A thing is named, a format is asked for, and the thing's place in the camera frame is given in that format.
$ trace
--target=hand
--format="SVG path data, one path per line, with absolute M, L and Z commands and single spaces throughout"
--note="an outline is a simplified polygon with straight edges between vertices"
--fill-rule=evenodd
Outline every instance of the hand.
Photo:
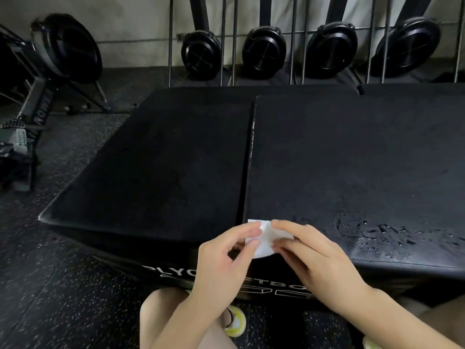
M 200 246 L 194 287 L 188 300 L 194 301 L 210 321 L 218 318 L 239 293 L 260 240 L 251 240 L 234 261 L 228 252 L 238 240 L 261 233 L 260 222 L 246 223 Z
M 274 220 L 271 226 L 297 238 L 275 240 L 273 248 L 317 299 L 342 316 L 363 306 L 373 288 L 338 244 L 310 225 Z

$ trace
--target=paper towel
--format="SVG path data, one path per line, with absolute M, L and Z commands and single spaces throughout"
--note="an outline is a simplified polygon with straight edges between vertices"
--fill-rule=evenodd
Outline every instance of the paper towel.
M 248 222 L 261 222 L 260 229 L 263 230 L 263 233 L 257 237 L 251 237 L 246 239 L 246 244 L 252 239 L 261 240 L 261 244 L 257 251 L 255 251 L 253 258 L 261 258 L 270 256 L 274 253 L 271 245 L 273 245 L 273 240 L 280 238 L 294 239 L 294 237 L 289 234 L 287 231 L 281 229 L 275 229 L 271 227 L 270 221 L 259 221 L 255 219 L 249 219 Z

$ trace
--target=gray wall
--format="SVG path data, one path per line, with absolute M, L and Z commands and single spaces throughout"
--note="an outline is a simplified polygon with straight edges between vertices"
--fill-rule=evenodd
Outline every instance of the gray wall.
M 210 28 L 215 34 L 221 31 L 222 0 L 206 0 Z M 393 0 L 394 24 L 405 0 Z M 305 0 L 298 0 L 297 30 L 304 29 Z M 369 26 L 372 0 L 349 0 L 344 21 L 356 27 Z M 311 0 L 309 29 L 314 30 L 326 19 L 329 0 Z M 433 0 L 427 15 L 444 22 L 458 19 L 460 0 Z M 147 40 L 130 43 L 101 43 L 105 67 L 167 65 L 169 0 L 0 0 L 0 23 L 23 37 L 33 19 L 50 12 L 65 12 L 83 23 L 98 42 L 111 40 Z M 259 0 L 239 0 L 238 34 L 258 26 Z M 273 0 L 271 22 L 283 31 L 291 30 L 292 0 Z M 385 22 L 385 0 L 378 0 L 376 23 Z M 174 0 L 174 33 L 187 33 L 194 29 L 189 0 Z M 443 25 L 441 43 L 433 55 L 450 58 L 454 55 L 456 25 Z M 227 3 L 226 34 L 233 33 L 233 0 Z M 286 35 L 290 44 L 290 35 Z M 378 31 L 373 47 L 382 37 Z M 359 31 L 358 57 L 365 57 L 367 31 Z M 241 49 L 245 36 L 238 37 L 237 62 L 241 62 Z M 297 55 L 301 53 L 302 38 L 297 37 Z M 173 42 L 173 64 L 182 64 L 181 42 Z M 225 62 L 231 63 L 232 38 L 226 38 Z

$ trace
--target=yellow shoe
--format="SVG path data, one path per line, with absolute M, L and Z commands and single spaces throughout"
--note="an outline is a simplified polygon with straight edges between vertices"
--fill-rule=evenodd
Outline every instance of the yellow shoe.
M 232 321 L 225 328 L 225 332 L 229 337 L 235 338 L 239 337 L 246 330 L 246 315 L 236 306 L 228 306 L 229 313 L 231 314 Z
M 369 339 L 367 336 L 363 337 L 363 347 L 365 349 L 381 349 L 379 345 L 377 345 L 374 341 Z

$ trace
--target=metal rack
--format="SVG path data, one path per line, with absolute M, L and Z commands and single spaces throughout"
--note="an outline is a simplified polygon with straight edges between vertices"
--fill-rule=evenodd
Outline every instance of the metal rack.
M 370 25 L 368 27 L 356 27 L 356 31 L 360 30 L 368 30 L 369 31 L 369 38 L 368 38 L 368 54 L 367 54 L 367 73 L 365 77 L 365 83 L 368 84 L 370 82 L 370 72 L 372 67 L 372 45 L 374 40 L 375 31 L 384 30 L 384 54 L 383 54 L 383 64 L 382 64 L 382 74 L 380 77 L 380 83 L 385 82 L 386 78 L 386 65 L 387 65 L 387 51 L 388 51 L 388 44 L 389 44 L 389 31 L 393 29 L 395 26 L 391 26 L 391 9 L 392 9 L 392 0 L 387 0 L 386 2 L 386 20 L 384 26 L 375 26 L 375 7 L 376 1 L 372 0 L 372 7 L 371 7 L 371 14 L 370 14 Z M 292 17 L 292 30 L 290 32 L 282 32 L 282 34 L 290 34 L 291 35 L 291 53 L 290 53 L 290 71 L 289 71 L 289 85 L 293 84 L 293 75 L 294 75 L 294 46 L 295 46 L 295 35 L 296 34 L 304 34 L 304 53 L 303 53 L 303 65 L 302 65 L 302 79 L 301 85 L 304 84 L 305 79 L 305 60 L 306 60 L 306 44 L 308 40 L 309 34 L 314 34 L 317 30 L 308 30 L 308 18 L 309 18 L 309 5 L 310 0 L 306 0 L 305 2 L 305 29 L 302 31 L 297 31 L 295 29 L 296 25 L 296 18 L 297 18 L 297 0 L 293 0 L 293 17 Z M 237 34 L 237 17 L 238 17 L 238 0 L 234 0 L 234 17 L 233 17 L 233 33 L 232 35 L 225 34 L 225 19 L 226 19 L 226 0 L 223 0 L 222 4 L 222 18 L 221 18 L 221 70 L 220 70 L 220 86 L 223 86 L 223 66 L 224 66 L 224 45 L 225 45 L 225 38 L 232 37 L 232 73 L 230 78 L 230 84 L 232 86 L 236 85 L 236 49 L 237 49 L 237 37 L 246 36 L 247 34 Z M 462 50 L 462 38 L 464 34 L 464 17 L 465 17 L 465 0 L 461 0 L 460 2 L 460 12 L 459 12 L 459 19 L 458 22 L 440 22 L 440 25 L 457 25 L 457 40 L 456 40 L 456 48 L 455 48 L 455 61 L 454 61 L 454 83 L 457 82 L 458 78 L 458 68 L 460 63 L 460 52 Z M 169 40 L 169 47 L 168 47 L 168 73 L 169 73 L 169 82 L 168 85 L 171 87 L 171 76 L 172 76 L 172 41 L 173 41 L 173 34 L 172 34 L 172 19 L 173 19 L 173 0 L 170 0 L 170 25 L 169 25 L 169 38 L 162 39 L 146 39 L 146 40 L 114 40 L 114 41 L 102 41 L 101 43 L 124 43 L 124 42 L 144 42 L 144 41 L 159 41 L 159 40 Z M 182 34 L 177 34 L 177 39 L 181 39 L 183 37 Z

